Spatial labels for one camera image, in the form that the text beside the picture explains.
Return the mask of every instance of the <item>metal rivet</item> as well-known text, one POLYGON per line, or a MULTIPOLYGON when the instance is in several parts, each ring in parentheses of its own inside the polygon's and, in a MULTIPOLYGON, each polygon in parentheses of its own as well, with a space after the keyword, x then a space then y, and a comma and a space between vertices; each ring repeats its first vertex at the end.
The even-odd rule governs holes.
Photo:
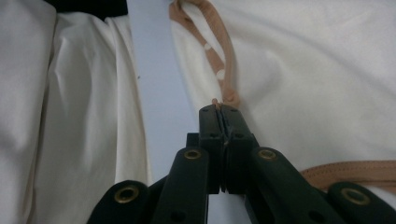
POLYGON ((189 159, 189 160, 196 160, 201 158, 201 152, 196 150, 196 149, 192 149, 192 150, 188 150, 184 153, 184 157, 189 159))
POLYGON ((268 149, 263 149, 259 151, 259 156, 267 161, 273 161, 276 159, 276 154, 275 152, 268 150, 268 149))
POLYGON ((357 205, 367 205, 370 203, 370 198, 357 189, 341 189, 341 194, 348 201, 357 205))
POLYGON ((139 188, 135 185, 130 185, 119 189, 114 195, 114 200, 117 203, 129 203, 137 198, 139 195, 139 188))

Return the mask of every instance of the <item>black plastic part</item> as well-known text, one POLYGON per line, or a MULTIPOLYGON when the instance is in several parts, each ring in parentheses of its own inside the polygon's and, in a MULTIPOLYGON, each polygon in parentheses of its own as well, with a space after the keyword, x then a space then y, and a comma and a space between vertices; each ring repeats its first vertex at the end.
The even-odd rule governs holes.
POLYGON ((199 146, 210 155, 209 193, 218 194, 222 179, 224 135, 218 111, 214 105, 199 110, 199 146))
POLYGON ((245 207, 252 224, 271 224, 275 222, 270 207, 254 185, 247 188, 245 207))
POLYGON ((206 223, 208 153, 197 147, 181 149, 166 178, 151 224, 206 223))
POLYGON ((250 156, 252 179, 275 223, 345 223, 280 152, 259 147, 250 156))
POLYGON ((221 115, 229 142, 225 149, 225 186, 222 186, 222 190, 227 189, 231 194, 244 194, 248 182, 249 154, 258 145, 239 110, 223 105, 221 115))
POLYGON ((128 14, 126 0, 45 0, 61 12, 85 12, 102 21, 106 17, 118 17, 128 14))
POLYGON ((333 184, 329 202, 348 223, 396 223, 396 211, 370 190, 349 182, 333 184))
POLYGON ((199 134, 187 133, 186 147, 198 147, 198 146, 199 146, 199 134))
POLYGON ((100 202, 95 206, 88 220, 88 224, 140 224, 144 223, 144 212, 149 197, 146 185, 132 180, 120 182, 111 187, 100 202), (115 199, 119 190, 134 186, 134 192, 126 190, 127 194, 137 196, 128 203, 118 203, 115 199))

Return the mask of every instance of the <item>white sheet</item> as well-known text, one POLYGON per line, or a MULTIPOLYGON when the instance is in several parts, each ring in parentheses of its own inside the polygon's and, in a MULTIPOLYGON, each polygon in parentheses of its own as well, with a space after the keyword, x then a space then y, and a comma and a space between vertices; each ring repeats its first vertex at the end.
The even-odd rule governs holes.
POLYGON ((85 223, 149 180, 129 20, 1 4, 0 223, 85 223))
MULTIPOLYGON (((262 146, 300 170, 396 159, 392 1, 212 2, 233 41, 241 110, 262 146)), ((205 27, 194 7, 186 10, 205 27)), ((177 24, 172 31, 185 106, 197 113, 219 97, 216 80, 200 45, 177 24)), ((130 32, 127 17, 102 22, 56 16, 41 1, 0 2, 0 223, 85 223, 114 183, 148 182, 152 133, 145 133, 150 117, 142 119, 139 101, 150 99, 137 91, 130 32)), ((134 45, 151 44, 145 41, 134 38, 134 45)), ((160 174, 170 165, 151 167, 160 174)), ((375 192, 396 207, 394 196, 375 192)), ((209 223, 246 222, 241 200, 220 197, 210 202, 209 223)))
MULTIPOLYGON (((396 4, 211 2, 233 42, 241 111, 261 146, 280 150, 298 170, 396 159, 396 4)), ((199 10, 184 8, 221 53, 199 10)), ((172 28, 198 111, 208 104, 204 82, 215 76, 201 45, 179 24, 172 28)), ((375 192, 396 207, 394 195, 375 192)))

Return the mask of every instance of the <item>leather strap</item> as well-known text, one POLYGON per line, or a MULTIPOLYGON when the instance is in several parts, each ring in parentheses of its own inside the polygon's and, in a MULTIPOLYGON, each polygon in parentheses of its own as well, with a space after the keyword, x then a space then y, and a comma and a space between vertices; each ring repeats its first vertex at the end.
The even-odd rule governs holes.
POLYGON ((233 45, 221 20, 221 17, 219 16, 219 13, 216 11, 213 5, 206 0, 185 0, 185 2, 192 3, 201 10, 207 24, 224 51, 225 62, 222 61, 220 56, 209 45, 209 43, 207 43, 205 38, 198 31, 190 16, 187 15, 187 13, 181 7, 181 2, 183 1, 175 0, 173 4, 170 5, 169 15, 171 20, 181 24, 186 30, 195 36, 195 38, 204 48, 206 58, 218 79, 223 103, 233 107, 238 107, 240 104, 239 95, 232 86, 233 45))
POLYGON ((301 171, 314 187, 327 190, 330 185, 349 181, 375 186, 396 194, 396 161, 345 161, 301 171))

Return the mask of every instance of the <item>black folding mechanism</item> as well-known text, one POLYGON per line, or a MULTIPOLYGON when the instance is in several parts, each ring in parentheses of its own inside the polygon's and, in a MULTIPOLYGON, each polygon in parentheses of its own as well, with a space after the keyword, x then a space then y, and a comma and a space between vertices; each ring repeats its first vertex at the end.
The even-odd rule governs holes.
POLYGON ((207 221, 208 194, 245 195, 252 223, 396 223, 396 211, 348 182, 313 188, 277 150, 260 147, 239 110, 208 105, 199 133, 188 133, 168 176, 149 188, 124 181, 110 188, 88 223, 207 221))

